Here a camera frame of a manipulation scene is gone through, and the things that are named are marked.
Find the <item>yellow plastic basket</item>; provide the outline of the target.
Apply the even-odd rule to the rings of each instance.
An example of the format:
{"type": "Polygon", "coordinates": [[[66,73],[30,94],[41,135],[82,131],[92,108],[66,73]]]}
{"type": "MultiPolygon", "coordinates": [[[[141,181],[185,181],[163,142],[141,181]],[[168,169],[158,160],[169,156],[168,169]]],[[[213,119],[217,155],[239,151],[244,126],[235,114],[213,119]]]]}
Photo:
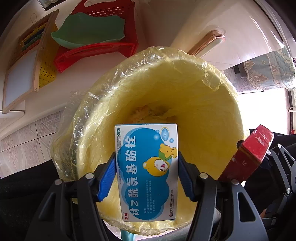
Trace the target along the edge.
{"type": "Polygon", "coordinates": [[[49,25],[42,47],[40,49],[40,71],[39,71],[39,89],[53,82],[57,75],[57,70],[54,65],[54,59],[59,49],[59,44],[52,38],[51,33],[58,30],[56,24],[53,22],[49,25]]]}

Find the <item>yellow lined trash bin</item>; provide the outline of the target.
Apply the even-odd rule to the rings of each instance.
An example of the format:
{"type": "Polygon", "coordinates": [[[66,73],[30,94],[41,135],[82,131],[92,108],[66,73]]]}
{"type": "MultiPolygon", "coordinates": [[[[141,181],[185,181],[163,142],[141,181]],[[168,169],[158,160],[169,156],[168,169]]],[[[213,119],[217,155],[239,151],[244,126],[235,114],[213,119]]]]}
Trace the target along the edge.
{"type": "Polygon", "coordinates": [[[72,96],[51,144],[61,179],[75,181],[108,161],[119,125],[131,125],[122,140],[148,157],[163,157],[161,145],[177,147],[188,163],[217,179],[244,127],[238,94],[210,63],[169,47],[150,47],[110,69],[93,86],[72,96]]]}

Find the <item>green leaf-shaped tray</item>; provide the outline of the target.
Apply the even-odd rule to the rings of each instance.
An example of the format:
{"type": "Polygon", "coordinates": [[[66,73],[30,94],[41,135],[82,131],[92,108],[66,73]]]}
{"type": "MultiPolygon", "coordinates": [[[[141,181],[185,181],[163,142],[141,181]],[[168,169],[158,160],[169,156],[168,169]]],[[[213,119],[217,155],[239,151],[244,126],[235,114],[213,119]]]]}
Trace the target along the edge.
{"type": "Polygon", "coordinates": [[[51,37],[60,46],[76,49],[97,43],[119,42],[125,37],[125,20],[119,16],[96,17],[85,13],[69,15],[51,37]]]}

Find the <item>red plastic basket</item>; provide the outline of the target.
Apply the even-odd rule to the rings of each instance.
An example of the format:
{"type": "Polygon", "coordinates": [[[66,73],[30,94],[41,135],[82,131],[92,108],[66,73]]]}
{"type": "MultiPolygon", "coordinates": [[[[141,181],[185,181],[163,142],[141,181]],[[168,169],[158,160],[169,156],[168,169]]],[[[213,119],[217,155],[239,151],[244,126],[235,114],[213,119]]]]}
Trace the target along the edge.
{"type": "Polygon", "coordinates": [[[85,1],[81,1],[70,16],[80,13],[94,18],[120,17],[125,21],[123,26],[123,34],[125,36],[118,41],[107,40],[100,43],[87,44],[73,50],[60,46],[54,59],[54,65],[60,73],[82,58],[113,52],[119,52],[128,58],[136,53],[138,39],[135,28],[135,3],[133,1],[107,1],[90,6],[85,6],[85,1]]]}

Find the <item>red cigarette box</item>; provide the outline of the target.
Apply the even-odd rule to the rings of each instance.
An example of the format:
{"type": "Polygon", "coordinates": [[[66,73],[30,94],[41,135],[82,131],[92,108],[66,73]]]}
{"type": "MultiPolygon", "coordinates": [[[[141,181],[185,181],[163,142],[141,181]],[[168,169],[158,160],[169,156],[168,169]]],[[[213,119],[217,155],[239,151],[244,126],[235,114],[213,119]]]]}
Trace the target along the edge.
{"type": "Polygon", "coordinates": [[[240,144],[218,180],[230,182],[235,179],[239,183],[246,181],[264,160],[273,139],[274,133],[259,125],[240,144]]]}

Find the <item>blue white medicine box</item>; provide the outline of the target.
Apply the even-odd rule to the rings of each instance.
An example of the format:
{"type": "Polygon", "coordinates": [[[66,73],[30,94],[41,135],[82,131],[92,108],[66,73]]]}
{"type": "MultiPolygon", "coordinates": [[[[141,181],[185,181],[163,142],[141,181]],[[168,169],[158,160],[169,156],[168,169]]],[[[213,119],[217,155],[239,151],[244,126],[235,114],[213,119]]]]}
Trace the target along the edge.
{"type": "Polygon", "coordinates": [[[122,219],[174,220],[178,196],[175,123],[116,125],[115,154],[122,219]]]}

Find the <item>wooden framed abacus board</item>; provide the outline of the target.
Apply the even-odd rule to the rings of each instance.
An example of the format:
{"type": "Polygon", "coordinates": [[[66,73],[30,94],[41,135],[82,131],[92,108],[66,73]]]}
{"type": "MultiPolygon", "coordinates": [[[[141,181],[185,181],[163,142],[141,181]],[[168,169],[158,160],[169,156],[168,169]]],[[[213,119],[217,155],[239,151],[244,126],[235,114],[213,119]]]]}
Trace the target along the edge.
{"type": "Polygon", "coordinates": [[[32,92],[39,91],[40,49],[45,33],[59,14],[55,10],[22,33],[15,43],[5,71],[3,105],[7,114],[32,92]]]}

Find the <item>cream coffee table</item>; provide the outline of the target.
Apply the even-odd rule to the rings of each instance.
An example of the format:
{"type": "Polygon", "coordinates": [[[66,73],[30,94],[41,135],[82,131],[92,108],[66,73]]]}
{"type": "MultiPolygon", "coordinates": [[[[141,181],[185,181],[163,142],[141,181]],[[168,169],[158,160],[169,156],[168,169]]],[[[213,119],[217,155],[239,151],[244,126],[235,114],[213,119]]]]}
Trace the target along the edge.
{"type": "MultiPolygon", "coordinates": [[[[218,30],[225,41],[203,59],[219,70],[284,46],[278,30],[255,1],[136,1],[135,26],[138,51],[150,46],[189,51],[208,32],[218,30]]],[[[74,63],[26,97],[21,103],[24,115],[2,123],[1,137],[59,111],[74,91],[89,88],[123,60],[124,56],[115,52],[74,63]]]]}

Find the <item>blue floral sectional sofa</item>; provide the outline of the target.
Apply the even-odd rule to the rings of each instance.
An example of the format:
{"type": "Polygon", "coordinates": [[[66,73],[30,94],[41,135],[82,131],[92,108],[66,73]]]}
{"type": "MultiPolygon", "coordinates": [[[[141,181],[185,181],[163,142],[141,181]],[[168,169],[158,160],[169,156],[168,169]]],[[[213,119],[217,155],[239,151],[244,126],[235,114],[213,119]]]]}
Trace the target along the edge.
{"type": "Polygon", "coordinates": [[[295,63],[286,47],[247,60],[243,68],[255,89],[295,89],[295,63]]]}

